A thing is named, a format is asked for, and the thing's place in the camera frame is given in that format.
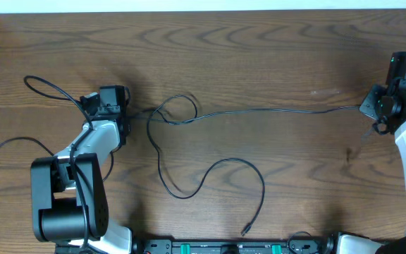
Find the wooden table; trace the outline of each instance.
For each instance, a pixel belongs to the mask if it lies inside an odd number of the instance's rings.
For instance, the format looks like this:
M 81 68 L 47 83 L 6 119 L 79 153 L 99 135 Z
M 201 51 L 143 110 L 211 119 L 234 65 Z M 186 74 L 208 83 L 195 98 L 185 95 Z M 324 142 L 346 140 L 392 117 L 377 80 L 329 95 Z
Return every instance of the wooden table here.
M 384 82 L 396 51 L 406 51 L 406 11 L 0 15 L 0 142 L 26 135 L 58 152 L 80 132 L 80 112 L 28 90 L 25 75 L 74 97 L 127 85 L 130 113 L 176 94 L 195 96 L 201 114 L 328 109 L 361 103 Z M 177 119 L 192 115 L 184 101 L 167 109 Z M 259 168 L 266 199 L 248 238 L 340 229 L 400 238 L 406 206 L 399 152 L 391 135 L 362 138 L 371 124 L 355 110 L 264 112 L 186 126 L 153 123 L 152 133 L 169 178 L 184 193 L 219 159 L 239 157 Z M 0 150 L 0 252 L 54 249 L 37 242 L 31 226 L 30 163 L 44 156 L 26 141 Z M 261 196 L 251 169 L 227 163 L 194 198 L 172 198 L 159 181 L 143 120 L 134 122 L 104 185 L 110 216 L 141 236 L 239 238 Z

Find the wire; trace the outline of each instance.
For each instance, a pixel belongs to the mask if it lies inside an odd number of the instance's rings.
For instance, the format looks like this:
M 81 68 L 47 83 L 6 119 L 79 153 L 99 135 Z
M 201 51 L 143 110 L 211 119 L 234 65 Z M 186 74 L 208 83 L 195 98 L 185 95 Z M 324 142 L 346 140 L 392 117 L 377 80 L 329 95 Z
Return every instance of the wire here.
M 76 140 L 76 142 L 74 142 L 73 144 L 71 144 L 71 149 L 70 149 L 70 168 L 71 168 L 71 172 L 73 174 L 73 178 L 75 179 L 75 184 L 76 184 L 76 190 L 78 190 L 78 195 L 79 198 L 81 200 L 81 205 L 82 205 L 82 213 L 84 215 L 84 241 L 82 242 L 81 245 L 81 250 L 86 250 L 88 247 L 88 242 L 89 242 L 89 215 L 87 213 L 87 203 L 85 202 L 85 196 L 84 196 L 84 192 L 82 191 L 82 186 L 81 186 L 81 182 L 80 179 L 78 177 L 78 172 L 76 171 L 76 167 L 75 167 L 75 158 L 74 158 L 74 154 L 75 151 L 78 149 L 79 144 L 89 135 L 90 132 L 93 131 L 93 123 L 92 120 L 90 119 L 90 116 L 84 111 L 84 109 L 81 107 L 81 105 L 79 104 L 79 102 L 77 102 L 75 99 L 73 99 L 67 92 L 65 92 L 64 90 L 62 90 L 60 87 L 56 86 L 55 84 L 43 79 L 43 78 L 39 78 L 37 76 L 33 76 L 33 75 L 27 75 L 24 77 L 24 81 L 25 84 L 29 86 L 29 83 L 27 83 L 28 79 L 35 79 L 38 80 L 46 85 L 49 85 L 50 87 L 58 90 L 62 95 L 64 95 L 65 97 L 68 98 L 68 100 L 70 100 L 82 113 L 82 115 L 85 117 L 85 120 L 87 121 L 87 123 L 89 124 L 89 128 L 87 129 L 86 132 L 84 132 L 79 138 L 78 140 Z M 41 95 L 44 95 L 46 97 L 51 97 L 51 95 L 46 95 L 43 93 L 40 93 Z
M 2 142 L 2 143 L 0 144 L 0 148 L 3 147 L 5 144 L 10 143 L 10 142 L 15 141 L 15 140 L 28 140 L 28 141 L 32 141 L 32 142 L 34 142 L 34 143 L 37 143 L 37 144 L 38 144 L 39 146 L 41 146 L 43 149 L 45 149 L 51 156 L 54 155 L 54 153 L 53 153 L 52 151 L 50 151 L 47 147 L 45 147 L 40 141 L 38 141 L 38 140 L 35 139 L 35 138 L 30 138 L 30 137 L 9 138 L 8 140 L 6 140 L 6 141 L 4 141 L 4 142 Z
M 200 182 L 200 184 L 199 184 L 197 190 L 195 190 L 195 192 L 194 192 L 193 194 L 188 195 L 188 196 L 185 196 L 185 197 L 178 196 L 178 195 L 175 195 L 174 193 L 172 193 L 172 192 L 170 191 L 170 189 L 168 188 L 166 182 L 164 181 L 164 178 L 163 178 L 162 172 L 161 172 L 161 153 L 160 153 L 160 149 L 161 149 L 161 148 L 156 144 L 156 142 L 154 142 L 153 137 L 152 137 L 152 134 L 150 133 L 149 125 L 150 125 L 150 122 L 151 122 L 151 120 L 152 120 L 152 117 L 153 117 L 156 113 L 158 113 L 159 110 L 160 110 L 167 102 L 169 102 L 170 100 L 175 99 L 175 98 L 177 98 L 177 97 L 185 97 L 185 98 L 187 98 L 188 100 L 190 100 L 190 101 L 192 102 L 192 104 L 194 105 L 194 108 L 195 108 L 195 117 L 197 117 L 197 106 L 195 105 L 195 103 L 194 103 L 191 99 L 189 99 L 189 97 L 186 97 L 185 95 L 176 95 L 176 96 L 173 96 L 173 97 L 168 98 L 168 99 L 167 99 L 165 102 L 163 102 L 159 107 L 157 107 L 157 108 L 150 114 L 150 116 L 149 116 L 149 118 L 148 118 L 148 120 L 147 120 L 147 136 L 148 136 L 148 139 L 149 139 L 150 143 L 153 145 L 154 149 L 156 150 L 156 152 L 157 152 L 157 154 L 158 154 L 158 173 L 159 173 L 159 178 L 161 179 L 161 182 L 162 182 L 162 184 L 164 185 L 164 188 L 167 190 L 168 194 L 170 194 L 170 195 L 171 195 L 172 197 L 174 197 L 174 198 L 184 200 L 184 199 L 188 199 L 188 198 L 191 198 L 191 197 L 195 196 L 195 195 L 200 191 L 200 189 L 202 188 L 203 183 L 204 183 L 204 180 L 206 179 L 206 177 L 207 177 L 207 175 L 209 174 L 209 172 L 210 172 L 216 165 L 218 165 L 218 164 L 220 164 L 220 163 L 222 163 L 222 162 L 241 162 L 241 163 L 246 164 L 247 166 L 251 167 L 253 170 L 256 171 L 256 173 L 258 174 L 259 178 L 261 179 L 261 183 L 262 183 L 262 196 L 261 196 L 261 202 L 260 202 L 260 204 L 259 204 L 259 207 L 258 207 L 256 213 L 255 213 L 254 216 L 253 216 L 252 221 L 250 221 L 250 222 L 245 226 L 245 228 L 241 231 L 241 235 L 244 236 L 244 235 L 252 228 L 253 223 L 254 223 L 255 220 L 257 219 L 257 217 L 258 217 L 258 215 L 259 215 L 259 212 L 261 211 L 262 205 L 263 205 L 263 203 L 264 203 L 264 196 L 265 196 L 265 193 L 266 193 L 266 184 L 264 183 L 264 179 L 263 179 L 263 177 L 262 177 L 262 175 L 261 175 L 261 172 L 260 172 L 260 171 L 258 170 L 258 168 L 256 168 L 252 163 L 250 163 L 250 162 L 248 162 L 248 161 L 246 161 L 246 160 L 244 160 L 244 159 L 238 159 L 238 158 L 221 159 L 221 160 L 217 161 L 216 163 L 212 164 L 212 166 L 209 167 L 209 169 L 206 171 L 206 173 L 204 174 L 203 179 L 201 180 L 201 182 Z
M 184 121 L 169 121 L 163 113 L 161 113 L 161 109 L 168 103 L 170 102 L 172 99 L 176 99 L 176 98 L 185 98 L 187 99 L 190 103 L 192 103 L 194 110 L 195 110 L 195 115 L 193 118 L 191 119 L 187 119 Z M 188 96 L 186 95 L 175 95 L 172 97 L 169 97 L 168 99 L 166 99 L 164 102 L 162 102 L 161 105 L 159 105 L 156 109 L 145 109 L 142 110 L 138 113 L 136 113 L 134 116 L 131 116 L 131 118 L 135 118 L 138 119 L 139 115 L 148 111 L 152 111 L 152 113 L 149 115 L 149 117 L 147 118 L 147 137 L 150 141 L 150 143 L 153 145 L 154 149 L 156 150 L 157 153 L 157 157 L 158 157 L 158 173 L 159 173 L 159 178 L 161 179 L 162 184 L 164 185 L 164 188 L 166 189 L 166 191 L 168 192 L 168 194 L 170 194 L 172 197 L 177 198 L 177 199 L 188 199 L 191 198 L 193 196 L 195 196 L 201 189 L 201 187 L 203 186 L 204 180 L 206 179 L 208 173 L 218 164 L 222 163 L 222 162 L 241 162 L 243 164 L 246 164 L 247 166 L 251 167 L 252 169 L 254 169 L 256 171 L 256 173 L 258 174 L 259 178 L 261 179 L 262 182 L 262 197 L 261 197 L 261 202 L 259 204 L 259 207 L 255 213 L 255 215 L 253 216 L 253 219 L 251 222 L 249 222 L 245 228 L 241 231 L 242 236 L 244 236 L 251 228 L 253 223 L 256 221 L 259 212 L 261 211 L 263 202 L 264 202 L 264 196 L 265 196 L 265 192 L 266 192 L 266 186 L 264 183 L 264 179 L 261 175 L 261 172 L 258 170 L 258 168 L 256 168 L 255 165 L 253 165 L 252 163 L 244 160 L 244 159 L 239 159 L 239 158 L 229 158 L 229 159 L 221 159 L 219 161 L 217 161 L 216 163 L 212 164 L 211 167 L 209 167 L 209 169 L 206 171 L 206 173 L 204 174 L 202 180 L 200 181 L 200 184 L 198 185 L 197 189 L 195 190 L 194 193 L 192 193 L 191 195 L 182 197 L 182 196 L 178 196 L 174 193 L 172 193 L 170 191 L 170 189 L 168 188 L 166 182 L 164 181 L 164 178 L 162 176 L 162 172 L 161 172 L 161 148 L 156 144 L 156 142 L 154 142 L 154 139 L 152 137 L 152 134 L 150 132 L 149 129 L 149 125 L 151 123 L 151 121 L 159 121 L 159 122 L 164 122 L 164 123 L 168 123 L 172 126 L 178 126 L 178 125 L 183 125 L 183 124 L 189 124 L 192 123 L 193 121 L 196 120 L 201 120 L 201 119 L 205 119 L 205 118 L 209 118 L 211 116 L 217 116 L 220 114 L 244 114 L 244 113 L 250 113 L 250 112 L 254 112 L 254 111 L 281 111 L 281 112 L 291 112 L 291 113 L 303 113 L 303 114 L 325 114 L 325 113 L 329 113 L 332 111 L 338 111 L 338 110 L 344 110 L 344 109 L 358 109 L 359 105 L 353 105 L 353 106 L 344 106 L 344 107 L 337 107 L 334 109 L 327 109 L 327 110 L 322 110 L 322 111 L 308 111 L 308 110 L 297 110 L 297 109 L 270 109 L 270 108 L 258 108 L 258 109 L 247 109 L 247 110 L 237 110 L 237 111 L 218 111 L 218 112 L 214 112 L 211 114 L 206 114 L 203 116 L 198 116 L 198 109 L 197 109 L 197 105 L 195 104 L 195 102 L 190 99 Z M 155 114 L 160 114 L 162 119 L 153 119 L 153 116 Z
M 293 254 L 297 254 L 291 247 L 290 247 L 290 241 L 291 241 L 291 239 L 292 238 L 294 238 L 296 235 L 298 235 L 298 234 L 307 234 L 308 236 L 311 236 L 311 234 L 310 233 L 308 233 L 308 232 L 306 232 L 306 231 L 299 231 L 299 232 L 295 232 L 292 236 L 290 236 L 290 238 L 288 239 L 288 241 L 286 242 L 286 248 L 288 248 L 288 250 L 290 251 L 290 252 L 292 252 Z M 310 253 L 310 254 L 317 254 L 317 253 L 319 253 L 319 244 L 317 243 L 317 251 L 316 252 L 314 252 L 314 253 Z
M 28 79 L 35 79 L 35 80 L 38 80 L 38 81 L 41 81 L 41 82 L 43 82 L 43 83 L 49 83 L 47 80 L 44 80 L 43 78 L 40 78 L 40 77 L 37 77 L 37 76 L 33 76 L 33 75 L 27 75 L 27 76 L 25 76 L 24 78 L 23 78 L 23 81 L 25 82 L 25 85 L 29 88 L 29 89 L 31 89 L 32 91 L 34 91 L 35 93 L 37 93 L 37 94 L 39 94 L 39 95 L 41 95 L 41 96 L 45 96 L 45 97 L 48 97 L 48 98 L 51 98 L 51 99 L 60 99 L 60 100 L 74 100 L 75 102 L 77 102 L 77 103 L 80 103 L 80 101 L 78 101 L 78 100 L 76 100 L 76 99 L 73 99 L 73 98 L 64 98 L 64 97 L 57 97 L 57 96 L 53 96 L 53 95 L 48 95 L 48 94 L 46 94 L 46 93 L 43 93 L 43 92 L 40 92 L 39 90 L 37 90 L 37 89 L 35 89 L 35 88 L 33 88 L 30 84 L 29 84 L 29 82 L 27 81 Z
M 100 249 L 97 249 L 97 248 L 95 248 L 95 247 L 92 247 L 91 245 L 89 245 L 89 250 L 93 251 L 93 252 L 96 253 L 96 254 L 108 254 L 108 253 L 106 253 L 106 252 L 104 252 L 104 251 L 102 251 L 102 250 L 100 250 Z
M 168 99 L 166 99 L 166 101 L 163 102 L 163 104 L 161 106 L 159 106 L 160 108 L 162 108 L 164 106 L 165 103 L 171 101 L 172 99 L 178 98 L 178 97 L 182 97 L 185 98 L 187 100 L 189 100 L 195 110 L 195 116 L 191 119 L 186 119 L 183 121 L 170 121 L 168 120 L 163 113 L 161 113 L 159 110 L 153 110 L 153 109 L 145 109 L 142 110 L 136 114 L 134 114 L 133 116 L 130 116 L 130 118 L 132 119 L 145 119 L 142 117 L 139 117 L 140 114 L 145 113 L 147 111 L 156 111 L 156 113 L 161 115 L 161 119 L 151 119 L 150 121 L 157 121 L 157 122 L 164 122 L 164 123 L 168 123 L 169 125 L 172 126 L 177 126 L 177 125 L 183 125 L 183 124 L 188 124 L 188 123 L 192 123 L 193 121 L 197 121 L 197 120 L 202 120 L 211 116 L 218 116 L 218 115 L 222 115 L 222 114 L 246 114 L 246 113 L 252 113 L 252 112 L 258 112 L 258 111 L 270 111 L 270 112 L 289 112 L 289 113 L 300 113 L 300 114 L 325 114 L 325 113 L 329 113 L 329 112 L 333 112 L 333 111 L 339 111 L 339 110 L 346 110 L 346 109 L 359 109 L 360 105 L 351 105 L 351 106 L 342 106 L 342 107 L 336 107 L 336 108 L 332 108 L 332 109 L 326 109 L 326 110 L 321 110 L 321 111 L 311 111 L 311 110 L 299 110 L 299 109 L 282 109 L 282 108 L 258 108 L 258 109 L 245 109 L 245 110 L 234 110 L 234 111 L 217 111 L 217 112 L 213 112 L 210 114 L 205 114 L 203 116 L 197 116 L 198 115 L 198 110 L 197 110 L 197 106 L 194 103 L 194 101 L 192 99 L 190 99 L 188 96 L 186 95 L 175 95 L 172 97 L 169 97 Z
M 130 92 L 130 89 L 128 87 L 124 87 L 124 88 L 125 88 L 126 93 L 128 93 L 128 98 L 126 100 L 126 106 L 128 106 L 130 104 L 130 102 L 131 102 L 131 92 Z
M 110 175 L 111 172 L 112 172 L 112 167 L 113 167 L 113 154 L 114 154 L 114 152 L 110 152 L 109 154 L 111 155 L 111 167 L 109 167 L 109 171 L 107 172 L 106 176 L 103 178 L 103 182 L 109 177 L 109 175 Z

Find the cable connector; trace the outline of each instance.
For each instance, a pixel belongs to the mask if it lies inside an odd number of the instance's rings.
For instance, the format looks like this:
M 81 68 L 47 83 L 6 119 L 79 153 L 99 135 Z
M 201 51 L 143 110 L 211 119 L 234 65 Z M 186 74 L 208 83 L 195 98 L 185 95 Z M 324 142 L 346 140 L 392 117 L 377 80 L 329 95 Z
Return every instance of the cable connector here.
M 244 230 L 242 230 L 242 232 L 240 232 L 241 236 L 245 236 L 246 233 L 248 233 L 248 231 L 252 228 L 252 224 L 248 223 L 247 225 L 245 225 Z

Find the white wall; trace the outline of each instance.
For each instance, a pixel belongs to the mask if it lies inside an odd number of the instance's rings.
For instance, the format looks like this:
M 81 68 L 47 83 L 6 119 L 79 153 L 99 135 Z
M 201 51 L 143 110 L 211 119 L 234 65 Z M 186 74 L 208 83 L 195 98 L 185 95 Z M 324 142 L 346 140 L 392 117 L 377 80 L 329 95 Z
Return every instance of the white wall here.
M 406 0 L 0 0 L 0 13 L 406 8 Z

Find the wood grain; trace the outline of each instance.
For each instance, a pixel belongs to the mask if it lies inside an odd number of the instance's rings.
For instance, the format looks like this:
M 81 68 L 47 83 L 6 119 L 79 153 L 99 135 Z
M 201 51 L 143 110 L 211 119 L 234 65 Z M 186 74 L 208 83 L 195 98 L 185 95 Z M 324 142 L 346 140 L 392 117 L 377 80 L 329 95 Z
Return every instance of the wood grain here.
M 391 54 L 405 50 L 406 11 L 0 15 L 0 142 L 28 135 L 56 152 L 80 132 L 79 111 L 31 92 L 24 75 L 46 78 L 74 97 L 100 85 L 127 85 L 131 113 L 175 94 L 195 96 L 201 114 L 327 109 L 359 104 L 385 80 Z M 167 109 L 177 119 L 192 114 L 184 101 Z M 266 199 L 248 238 L 339 229 L 400 238 L 406 222 L 400 156 L 393 136 L 362 138 L 370 125 L 355 110 L 255 113 L 186 126 L 154 123 L 152 133 L 184 193 L 219 159 L 239 157 L 259 168 Z M 46 155 L 25 141 L 0 151 L 0 253 L 53 250 L 35 240 L 31 225 L 30 163 Z M 239 238 L 261 195 L 252 170 L 227 163 L 193 199 L 173 199 L 160 184 L 141 120 L 115 154 L 105 189 L 112 218 L 139 235 L 175 238 Z

